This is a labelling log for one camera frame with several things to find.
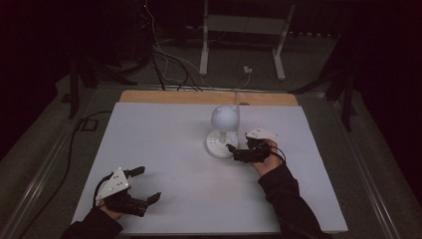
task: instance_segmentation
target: white table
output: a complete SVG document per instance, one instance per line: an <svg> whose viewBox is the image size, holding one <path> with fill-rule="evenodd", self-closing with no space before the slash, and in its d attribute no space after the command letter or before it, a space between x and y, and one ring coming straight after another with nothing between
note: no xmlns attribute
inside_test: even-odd
<svg viewBox="0 0 422 239"><path fill-rule="evenodd" d="M262 234L280 231L271 205L249 165L208 154L205 138L218 105L117 103L105 131L74 221L92 206L98 182L118 167L145 166L129 178L134 198L160 191L144 217L123 216L126 235ZM288 167L325 232L346 231L329 178L301 107L240 106L245 131L261 126L280 135Z"/></svg>

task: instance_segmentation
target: metal stand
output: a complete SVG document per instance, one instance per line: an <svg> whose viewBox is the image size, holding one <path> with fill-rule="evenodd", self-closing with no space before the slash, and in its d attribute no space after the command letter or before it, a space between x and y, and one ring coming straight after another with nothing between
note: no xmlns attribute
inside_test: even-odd
<svg viewBox="0 0 422 239"><path fill-rule="evenodd" d="M208 0L204 0L204 26L201 63L199 66L199 74L202 77L207 75L208 71L208 32L209 31L226 31L226 32L242 32L242 33L259 33L280 35L280 41L277 48L273 49L274 65L276 67L277 79L283 81L286 79L280 55L283 45L289 32L290 23L295 12L295 5L291 5L286 19L270 19L270 18L248 18L237 16L210 15L208 13Z"/></svg>

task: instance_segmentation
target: human hand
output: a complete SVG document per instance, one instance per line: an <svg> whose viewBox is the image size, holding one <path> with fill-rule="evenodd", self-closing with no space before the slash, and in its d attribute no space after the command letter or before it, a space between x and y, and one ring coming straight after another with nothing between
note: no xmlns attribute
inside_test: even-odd
<svg viewBox="0 0 422 239"><path fill-rule="evenodd" d="M277 157L277 143L270 139L266 139L265 143L270 146L271 152L273 153L270 153L270 156L264 162L251 163L260 176L265 175L267 172L283 164L282 160Z"/></svg>
<svg viewBox="0 0 422 239"><path fill-rule="evenodd" d="M111 217L114 220L119 219L124 213L121 212L115 212L115 211L110 211L108 210L108 208L106 208L106 203L101 200L99 202L99 209L103 212L105 212L105 214L107 214L109 217Z"/></svg>

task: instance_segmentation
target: white lamp stand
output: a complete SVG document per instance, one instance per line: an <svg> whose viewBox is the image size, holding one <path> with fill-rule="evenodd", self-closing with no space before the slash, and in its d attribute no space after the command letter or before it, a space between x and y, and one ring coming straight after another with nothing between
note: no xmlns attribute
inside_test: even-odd
<svg viewBox="0 0 422 239"><path fill-rule="evenodd" d="M234 106L220 106L212 113L211 123L216 128L208 133L206 146L208 152L218 158L227 158L233 154L227 144L238 147L236 129L239 125L239 113Z"/></svg>

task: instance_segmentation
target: gray floor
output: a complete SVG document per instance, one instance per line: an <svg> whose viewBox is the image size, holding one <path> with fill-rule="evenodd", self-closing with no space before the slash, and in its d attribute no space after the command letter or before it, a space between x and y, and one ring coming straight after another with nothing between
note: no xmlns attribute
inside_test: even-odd
<svg viewBox="0 0 422 239"><path fill-rule="evenodd" d="M254 48L233 44L231 48L227 44L211 45L209 74L202 79L203 82L195 70L188 67L189 64L186 63L186 67L204 90L228 91L244 86L248 77L242 73L243 66L252 66L250 82L243 90L283 92L315 80L334 44L335 40L327 38L289 37L282 54L287 80L282 83L276 80L267 43L263 47L254 45ZM166 41L160 47L167 54L199 65L201 48L198 41ZM164 63L159 66L163 71ZM184 80L184 73L172 64L168 65L165 76L173 79L169 80L172 82ZM82 106L75 120L68 119L69 105L60 103L62 95L68 91L69 79L59 81L57 98L0 162L0 228L4 229L8 220L13 218L28 184L43 162L51 158L56 163L49 179L42 185L37 202L30 205L31 212L23 215L24 219L31 220L57 187L65 174L70 134L76 120L99 111L111 111L120 94L129 89L103 76L100 78L102 81L97 89L82 89ZM139 82L131 89L159 90L158 79L150 67L129 79ZM170 85L177 86L177 83L166 83L168 89L174 89ZM335 234L334 238L422 238L421 207L411 194L359 93L353 95L356 115L351 117L352 132L347 132L338 120L339 103L323 99L326 87L324 85L300 95L298 100L307 115L349 227L348 232ZM100 121L96 131L76 133L69 176L24 238L58 238L71 223L109 114L95 118Z"/></svg>

